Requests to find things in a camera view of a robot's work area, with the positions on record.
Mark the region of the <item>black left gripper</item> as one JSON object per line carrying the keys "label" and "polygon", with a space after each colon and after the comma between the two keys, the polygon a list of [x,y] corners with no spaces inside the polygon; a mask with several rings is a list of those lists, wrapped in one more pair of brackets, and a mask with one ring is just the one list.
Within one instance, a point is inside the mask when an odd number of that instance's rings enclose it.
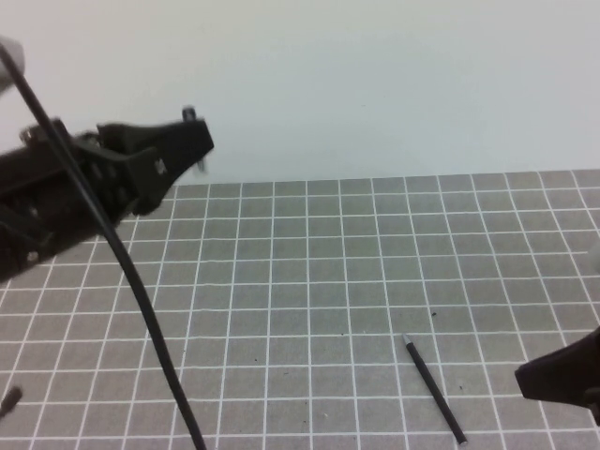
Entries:
{"label": "black left gripper", "polygon": [[[132,212],[147,216],[194,164],[214,148],[202,119],[157,126],[105,123],[70,135],[71,154],[111,224]],[[99,233],[98,225],[40,127],[32,140],[1,156],[1,280],[7,281]],[[107,153],[128,156],[127,171]]]}

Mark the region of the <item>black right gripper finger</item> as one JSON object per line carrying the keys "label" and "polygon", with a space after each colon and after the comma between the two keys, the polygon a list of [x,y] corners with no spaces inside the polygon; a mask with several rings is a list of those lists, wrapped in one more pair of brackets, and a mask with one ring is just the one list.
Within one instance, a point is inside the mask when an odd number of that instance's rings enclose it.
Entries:
{"label": "black right gripper finger", "polygon": [[515,371],[524,398],[599,408],[599,329]]}

